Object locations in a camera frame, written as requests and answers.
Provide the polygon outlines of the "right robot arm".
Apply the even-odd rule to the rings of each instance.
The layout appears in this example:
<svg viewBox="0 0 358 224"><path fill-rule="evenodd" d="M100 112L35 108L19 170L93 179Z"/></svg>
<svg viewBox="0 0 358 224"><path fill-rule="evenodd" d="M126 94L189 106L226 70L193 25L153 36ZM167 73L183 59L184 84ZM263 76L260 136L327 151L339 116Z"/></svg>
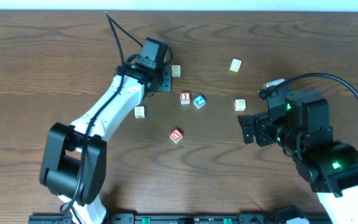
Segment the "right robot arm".
<svg viewBox="0 0 358 224"><path fill-rule="evenodd" d="M333 139L326 99L316 90L280 88L267 103L264 113L238 117L244 142L277 143L333 223L358 223L358 151Z"/></svg>

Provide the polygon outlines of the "blue number 2 block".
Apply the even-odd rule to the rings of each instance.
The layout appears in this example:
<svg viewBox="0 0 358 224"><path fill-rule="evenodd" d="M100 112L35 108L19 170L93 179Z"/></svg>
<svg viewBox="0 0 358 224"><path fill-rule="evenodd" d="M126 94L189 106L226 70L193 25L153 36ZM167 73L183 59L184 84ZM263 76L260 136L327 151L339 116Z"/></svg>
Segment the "blue number 2 block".
<svg viewBox="0 0 358 224"><path fill-rule="evenodd" d="M205 99L205 97L203 95L197 95L196 97L194 97L193 105L197 109L202 108L205 104L206 104L206 99Z"/></svg>

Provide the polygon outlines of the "red letter I block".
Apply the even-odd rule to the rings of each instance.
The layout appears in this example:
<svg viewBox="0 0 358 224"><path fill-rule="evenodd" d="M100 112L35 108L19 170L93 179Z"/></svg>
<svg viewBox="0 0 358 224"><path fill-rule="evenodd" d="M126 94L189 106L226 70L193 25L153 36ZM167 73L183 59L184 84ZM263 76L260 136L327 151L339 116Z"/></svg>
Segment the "red letter I block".
<svg viewBox="0 0 358 224"><path fill-rule="evenodd" d="M181 92L180 93L180 103L182 105L188 105L191 102L190 92Z"/></svg>

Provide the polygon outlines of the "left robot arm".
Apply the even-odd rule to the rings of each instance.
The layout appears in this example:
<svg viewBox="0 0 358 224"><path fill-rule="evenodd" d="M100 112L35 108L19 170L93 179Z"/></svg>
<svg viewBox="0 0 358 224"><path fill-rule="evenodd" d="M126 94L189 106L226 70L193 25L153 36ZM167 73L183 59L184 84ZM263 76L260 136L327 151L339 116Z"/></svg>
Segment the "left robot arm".
<svg viewBox="0 0 358 224"><path fill-rule="evenodd" d="M106 93L70 125L55 123L48 132L40 183L63 201L69 217L55 223L103 223L106 208L99 193L106 176L107 143L124 118L150 93L147 82L157 79L157 92L172 90L172 71L145 70L130 63L117 67Z"/></svg>

